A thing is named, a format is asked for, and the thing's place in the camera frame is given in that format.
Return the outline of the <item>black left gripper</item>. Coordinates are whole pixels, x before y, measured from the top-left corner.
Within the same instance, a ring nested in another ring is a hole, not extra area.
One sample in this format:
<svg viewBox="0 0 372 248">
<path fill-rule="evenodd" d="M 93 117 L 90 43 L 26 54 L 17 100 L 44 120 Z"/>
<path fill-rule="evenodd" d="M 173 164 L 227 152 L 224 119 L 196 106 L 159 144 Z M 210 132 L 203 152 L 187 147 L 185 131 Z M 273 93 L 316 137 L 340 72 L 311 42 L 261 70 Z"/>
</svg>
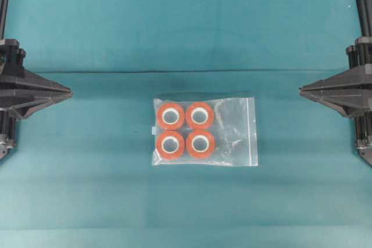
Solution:
<svg viewBox="0 0 372 248">
<path fill-rule="evenodd" d="M 25 56 L 17 40 L 1 39 L 1 143 L 15 143 L 16 120 L 73 97 L 70 88 L 26 70 Z M 49 93 L 25 98 L 17 90 Z"/>
</svg>

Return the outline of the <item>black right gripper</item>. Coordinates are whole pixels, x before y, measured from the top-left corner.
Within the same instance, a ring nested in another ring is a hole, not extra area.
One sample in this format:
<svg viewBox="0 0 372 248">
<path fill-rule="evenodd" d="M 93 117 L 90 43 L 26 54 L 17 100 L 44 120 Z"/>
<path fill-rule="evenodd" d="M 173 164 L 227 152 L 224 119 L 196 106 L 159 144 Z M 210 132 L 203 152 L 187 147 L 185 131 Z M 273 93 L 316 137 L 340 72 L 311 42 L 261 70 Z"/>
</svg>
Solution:
<svg viewBox="0 0 372 248">
<path fill-rule="evenodd" d="M 371 103 L 366 100 L 363 108 L 361 95 L 341 95 L 332 92 L 312 91 L 356 86 L 371 93 L 371 37 L 359 37 L 354 45 L 345 50 L 349 70 L 324 80 L 318 80 L 301 87 L 300 96 L 335 110 L 342 117 L 354 118 L 357 149 L 371 148 Z"/>
</svg>

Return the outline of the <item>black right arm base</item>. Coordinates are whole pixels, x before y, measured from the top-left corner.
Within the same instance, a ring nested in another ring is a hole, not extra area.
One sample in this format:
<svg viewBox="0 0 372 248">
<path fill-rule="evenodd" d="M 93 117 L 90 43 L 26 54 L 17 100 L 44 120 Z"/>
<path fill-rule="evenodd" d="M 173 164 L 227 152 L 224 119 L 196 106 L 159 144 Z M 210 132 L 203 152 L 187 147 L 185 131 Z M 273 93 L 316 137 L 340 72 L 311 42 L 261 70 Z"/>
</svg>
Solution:
<svg viewBox="0 0 372 248">
<path fill-rule="evenodd" d="M 363 37 L 371 37 L 371 0 L 356 0 L 359 13 L 360 27 Z M 361 44 L 359 55 L 360 64 L 371 64 L 371 43 Z M 367 143 L 369 147 L 365 151 L 360 151 L 359 155 L 371 165 L 371 111 L 364 117 L 367 128 Z"/>
</svg>

